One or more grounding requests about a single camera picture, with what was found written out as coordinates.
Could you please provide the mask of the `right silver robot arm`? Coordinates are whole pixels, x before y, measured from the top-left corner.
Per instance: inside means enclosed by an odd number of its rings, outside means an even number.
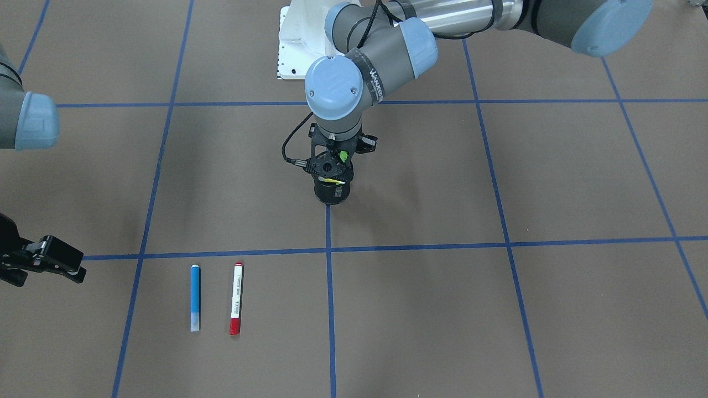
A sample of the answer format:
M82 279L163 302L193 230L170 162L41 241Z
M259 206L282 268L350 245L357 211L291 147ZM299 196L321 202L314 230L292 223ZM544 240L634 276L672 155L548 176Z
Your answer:
M3 150L48 149L60 136L55 102L45 94L26 91L17 68L1 49L1 147ZM20 236L15 221L1 214L1 279L22 287L28 272L49 272L82 283L84 258L55 236L33 242Z

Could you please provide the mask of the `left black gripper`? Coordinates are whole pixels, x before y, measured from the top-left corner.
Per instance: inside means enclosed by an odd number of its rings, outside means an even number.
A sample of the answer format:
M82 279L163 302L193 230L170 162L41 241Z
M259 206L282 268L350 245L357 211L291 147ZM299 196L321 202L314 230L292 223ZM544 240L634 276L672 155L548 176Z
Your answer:
M351 183L354 178L352 157L355 152L355 138L342 141L327 139L322 133L309 133L311 139L311 157L309 159L309 174L312 179L322 176L324 178L338 179ZM349 153L346 164L339 161L339 151Z

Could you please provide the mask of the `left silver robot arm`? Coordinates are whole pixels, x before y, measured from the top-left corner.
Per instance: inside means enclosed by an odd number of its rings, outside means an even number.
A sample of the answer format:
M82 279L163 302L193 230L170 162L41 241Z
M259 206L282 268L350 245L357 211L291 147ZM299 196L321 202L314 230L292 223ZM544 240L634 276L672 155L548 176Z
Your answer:
M304 91L314 118L307 160L285 156L325 186L352 180L351 157L374 151L362 115L430 70L439 42L488 30L522 30L574 53L602 57L634 38L651 1L378 1L340 2L328 9L324 35L333 55L308 69Z

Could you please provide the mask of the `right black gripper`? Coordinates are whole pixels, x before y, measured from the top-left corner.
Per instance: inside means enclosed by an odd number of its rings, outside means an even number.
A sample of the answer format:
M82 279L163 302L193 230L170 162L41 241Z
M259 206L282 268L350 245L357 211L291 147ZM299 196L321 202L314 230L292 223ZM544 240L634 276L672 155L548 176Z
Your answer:
M81 267L84 253L55 236L44 236L38 243L20 236L15 221L1 214L1 279L22 287L28 272L62 275L82 283L87 270Z

